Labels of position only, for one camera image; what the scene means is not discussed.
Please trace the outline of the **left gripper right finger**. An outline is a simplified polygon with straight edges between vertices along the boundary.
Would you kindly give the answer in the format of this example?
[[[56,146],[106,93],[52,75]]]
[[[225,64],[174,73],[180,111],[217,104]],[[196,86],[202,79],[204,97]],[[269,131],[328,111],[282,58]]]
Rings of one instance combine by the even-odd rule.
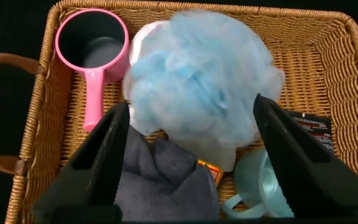
[[[253,113],[295,218],[358,220],[358,176],[273,100],[257,95]]]

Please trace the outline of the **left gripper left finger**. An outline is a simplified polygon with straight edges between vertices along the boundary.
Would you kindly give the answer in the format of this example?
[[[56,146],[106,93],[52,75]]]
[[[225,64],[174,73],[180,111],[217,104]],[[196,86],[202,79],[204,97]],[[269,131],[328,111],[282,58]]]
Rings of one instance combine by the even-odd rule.
[[[119,223],[129,106],[112,106],[34,205],[37,223]]]

